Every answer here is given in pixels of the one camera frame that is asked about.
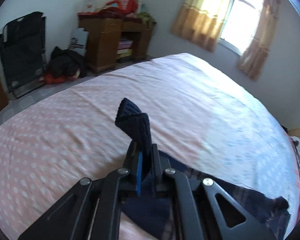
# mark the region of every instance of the curtain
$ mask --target curtain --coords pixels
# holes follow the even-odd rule
[[[231,0],[186,0],[171,32],[213,52]]]
[[[257,81],[269,54],[281,0],[264,0],[260,20],[250,45],[242,54],[238,68]]]

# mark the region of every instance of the window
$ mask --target window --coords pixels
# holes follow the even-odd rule
[[[240,54],[245,51],[256,32],[262,3],[263,0],[232,0],[221,33],[225,45],[232,44]]]

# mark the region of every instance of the screw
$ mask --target screw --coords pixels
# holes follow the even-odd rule
[[[168,175],[173,175],[176,173],[176,170],[174,168],[166,168],[164,172]]]
[[[81,184],[82,186],[89,185],[90,182],[91,182],[91,180],[90,180],[89,178],[82,178],[82,179],[80,179],[80,184]]]
[[[206,185],[206,186],[212,186],[213,184],[213,180],[210,178],[205,178],[202,180],[202,184]]]
[[[129,172],[129,170],[128,169],[126,169],[126,168],[119,168],[118,169],[118,172],[119,172],[119,174],[127,174],[128,172]]]

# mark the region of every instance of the bed sheet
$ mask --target bed sheet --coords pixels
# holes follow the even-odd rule
[[[80,178],[120,167],[130,138],[114,120],[127,97],[149,114],[160,150],[220,179],[289,202],[300,179],[290,138],[244,88],[190,54],[106,73],[57,93],[0,126],[0,228],[10,240]],[[123,219],[121,239],[149,239]]]

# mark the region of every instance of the navy blue cloth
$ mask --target navy blue cloth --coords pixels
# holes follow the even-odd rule
[[[144,180],[141,184],[141,196],[125,199],[122,211],[134,223],[157,239],[175,239],[171,200],[168,198],[157,199],[152,194],[153,180],[152,173],[149,172],[151,169],[152,141],[148,115],[142,113],[134,103],[125,98],[119,106],[115,125],[140,144],[144,150],[142,165]],[[160,155],[169,158],[172,168],[184,172],[191,179],[212,178],[245,210],[269,228],[277,240],[283,239],[290,219],[290,214],[287,211],[289,205],[284,198],[269,199],[255,190],[239,187],[194,170],[166,153],[160,152]]]

